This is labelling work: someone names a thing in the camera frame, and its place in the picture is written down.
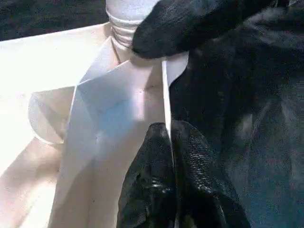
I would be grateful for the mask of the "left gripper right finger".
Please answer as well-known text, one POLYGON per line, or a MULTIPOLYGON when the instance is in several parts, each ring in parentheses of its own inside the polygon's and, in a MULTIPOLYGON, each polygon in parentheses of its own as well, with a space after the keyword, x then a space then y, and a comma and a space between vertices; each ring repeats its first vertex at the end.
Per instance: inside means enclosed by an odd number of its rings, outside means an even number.
POLYGON ((171 141, 180 228, 248 228, 250 223, 218 153, 185 121, 173 121, 171 141))

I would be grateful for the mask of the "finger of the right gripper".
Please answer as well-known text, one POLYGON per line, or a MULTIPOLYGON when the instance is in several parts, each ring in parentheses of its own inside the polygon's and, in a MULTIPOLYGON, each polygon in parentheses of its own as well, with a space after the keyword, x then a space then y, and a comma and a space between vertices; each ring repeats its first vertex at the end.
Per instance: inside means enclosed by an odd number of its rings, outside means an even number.
POLYGON ((189 51, 270 4, 269 0, 161 0, 137 27, 132 51, 145 59, 189 51))

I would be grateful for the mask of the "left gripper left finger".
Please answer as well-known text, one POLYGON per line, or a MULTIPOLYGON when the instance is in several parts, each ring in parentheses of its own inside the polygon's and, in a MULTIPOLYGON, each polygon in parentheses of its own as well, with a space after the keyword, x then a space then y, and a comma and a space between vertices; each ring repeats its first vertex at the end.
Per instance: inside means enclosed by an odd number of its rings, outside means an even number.
POLYGON ((118 201, 118 228, 172 228, 176 184, 171 142, 164 123, 149 126, 118 201))

